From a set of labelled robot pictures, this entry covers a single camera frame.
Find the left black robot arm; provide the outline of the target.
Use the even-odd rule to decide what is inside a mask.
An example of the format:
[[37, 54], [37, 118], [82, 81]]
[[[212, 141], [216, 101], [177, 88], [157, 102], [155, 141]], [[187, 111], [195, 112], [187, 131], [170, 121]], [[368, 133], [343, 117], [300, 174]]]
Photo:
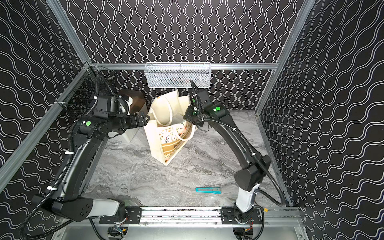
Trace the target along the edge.
[[[83, 198], [81, 186], [89, 165], [104, 140], [110, 138], [111, 132], [120, 136], [128, 129], [146, 126], [151, 118], [144, 112], [131, 114], [127, 101], [114, 93], [103, 76], [96, 76], [94, 83], [94, 104], [72, 124], [68, 134], [66, 159], [45, 193], [34, 196], [38, 203], [19, 227], [22, 240], [39, 240], [72, 222], [92, 220], [100, 216], [111, 217], [118, 224], [127, 220], [128, 214], [123, 202]], [[27, 235], [25, 229], [28, 222], [40, 209], [63, 217], [67, 222], [40, 235]]]

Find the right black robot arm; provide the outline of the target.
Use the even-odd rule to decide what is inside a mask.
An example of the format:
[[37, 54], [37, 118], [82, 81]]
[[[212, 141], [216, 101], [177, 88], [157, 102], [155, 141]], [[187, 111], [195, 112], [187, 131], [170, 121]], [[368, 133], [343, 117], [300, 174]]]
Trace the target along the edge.
[[268, 155], [263, 156], [251, 145], [235, 124], [230, 111], [223, 104], [214, 104], [208, 91], [196, 86], [192, 86], [190, 100], [191, 105], [188, 106], [184, 119], [198, 128], [207, 123], [210, 128], [219, 133], [242, 168], [235, 173], [239, 193], [234, 204], [234, 220], [246, 223], [251, 219], [256, 192], [260, 192], [259, 185], [265, 176], [272, 181], [281, 200], [277, 201], [267, 193], [264, 193], [264, 196], [277, 206], [288, 207], [289, 203], [283, 190], [269, 172], [272, 159]]

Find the cream canvas tote bag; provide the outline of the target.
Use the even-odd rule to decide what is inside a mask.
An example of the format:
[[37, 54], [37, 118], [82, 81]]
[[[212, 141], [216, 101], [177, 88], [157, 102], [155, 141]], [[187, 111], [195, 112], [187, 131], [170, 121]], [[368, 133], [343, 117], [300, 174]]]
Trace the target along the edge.
[[189, 96], [181, 97], [178, 90], [157, 97], [150, 106], [151, 120], [144, 129], [152, 157], [165, 166], [194, 136], [196, 127], [184, 119], [190, 106]]

